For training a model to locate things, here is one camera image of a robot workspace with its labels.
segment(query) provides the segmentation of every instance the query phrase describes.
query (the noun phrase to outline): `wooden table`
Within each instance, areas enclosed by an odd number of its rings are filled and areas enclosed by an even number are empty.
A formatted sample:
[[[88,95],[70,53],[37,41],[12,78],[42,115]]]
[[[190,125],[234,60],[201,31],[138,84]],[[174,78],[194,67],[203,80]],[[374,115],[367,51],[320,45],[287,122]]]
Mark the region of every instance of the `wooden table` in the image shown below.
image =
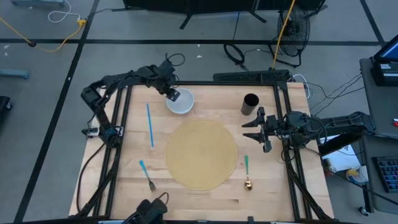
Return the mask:
[[[289,83],[290,103],[293,110],[309,113],[302,83]],[[285,164],[280,158],[282,143],[270,137],[272,150],[263,153],[258,142],[242,136],[242,133],[258,132],[259,128],[241,128],[252,121],[256,113],[243,116],[241,104],[247,93],[255,93],[259,106],[266,115],[277,114],[272,87],[268,86],[181,86],[188,88],[195,96],[193,109],[185,115],[173,114],[165,104],[165,96],[145,86],[134,86],[125,130],[121,160],[114,193],[111,218],[125,219],[135,212],[144,199],[152,201],[162,192],[170,194],[169,211],[165,220],[231,220],[245,221],[253,216],[255,221],[294,221],[292,204],[287,184]],[[106,105],[109,117],[112,115],[116,94]],[[285,113],[284,97],[280,92]],[[155,148],[150,148],[150,134],[146,103],[149,103]],[[218,121],[232,133],[238,146],[238,160],[231,177],[221,186],[207,191],[189,190],[171,178],[165,163],[165,146],[173,131],[184,121],[206,118]],[[99,138],[87,141],[84,162],[101,145]],[[307,147],[318,150],[312,141]],[[254,184],[249,192],[244,188],[246,179],[244,155],[250,160],[249,173]],[[104,150],[87,166],[81,182],[80,206],[82,207],[98,186]],[[325,213],[333,217],[328,189],[319,156],[308,150],[301,150],[302,164],[308,191]],[[149,189],[147,179],[139,160],[146,163],[149,176],[156,185],[156,191]],[[302,196],[297,189],[301,217],[305,217]],[[103,194],[100,214],[103,214],[108,191]],[[70,214],[76,214],[76,193]]]

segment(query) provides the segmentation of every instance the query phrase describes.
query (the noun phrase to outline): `tan placemat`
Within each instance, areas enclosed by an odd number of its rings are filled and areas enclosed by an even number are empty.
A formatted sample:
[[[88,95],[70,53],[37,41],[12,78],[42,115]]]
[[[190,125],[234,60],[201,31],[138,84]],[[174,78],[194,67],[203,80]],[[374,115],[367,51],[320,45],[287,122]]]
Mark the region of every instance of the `tan placemat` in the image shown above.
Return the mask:
[[[231,133],[205,119],[184,122],[166,146],[171,176],[193,190],[210,190],[222,184],[234,171],[237,155]]]

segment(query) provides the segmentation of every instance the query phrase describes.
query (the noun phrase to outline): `fork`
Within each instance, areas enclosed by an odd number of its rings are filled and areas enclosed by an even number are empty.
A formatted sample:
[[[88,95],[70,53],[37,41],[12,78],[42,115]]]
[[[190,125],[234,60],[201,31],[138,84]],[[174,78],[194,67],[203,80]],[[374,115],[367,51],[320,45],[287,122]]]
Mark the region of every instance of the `fork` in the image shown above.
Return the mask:
[[[143,160],[140,160],[140,161],[139,161],[139,164],[141,165],[142,169],[143,169],[144,172],[145,172],[145,175],[146,175],[147,178],[148,178],[150,191],[151,191],[151,192],[154,192],[154,191],[156,190],[156,187],[155,187],[155,184],[150,180],[150,178],[149,178],[149,176],[148,176],[147,169],[145,168],[144,161],[143,161]]]

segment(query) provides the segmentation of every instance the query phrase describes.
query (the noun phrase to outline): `monitor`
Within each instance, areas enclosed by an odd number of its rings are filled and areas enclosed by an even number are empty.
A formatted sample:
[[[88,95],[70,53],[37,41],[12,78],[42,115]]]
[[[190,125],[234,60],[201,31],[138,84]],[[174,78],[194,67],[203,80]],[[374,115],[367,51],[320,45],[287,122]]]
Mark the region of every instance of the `monitor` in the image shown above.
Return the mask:
[[[375,56],[376,62],[398,62],[398,35],[388,42]]]

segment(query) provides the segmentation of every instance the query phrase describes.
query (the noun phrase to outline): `gold spoon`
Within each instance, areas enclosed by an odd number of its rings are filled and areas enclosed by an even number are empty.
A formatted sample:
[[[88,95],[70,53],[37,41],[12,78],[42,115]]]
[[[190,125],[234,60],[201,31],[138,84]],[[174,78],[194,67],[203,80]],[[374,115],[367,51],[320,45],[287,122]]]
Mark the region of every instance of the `gold spoon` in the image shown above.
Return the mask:
[[[246,189],[251,190],[253,187],[253,184],[249,180],[249,156],[244,155],[244,163],[246,164],[246,181],[244,183]]]

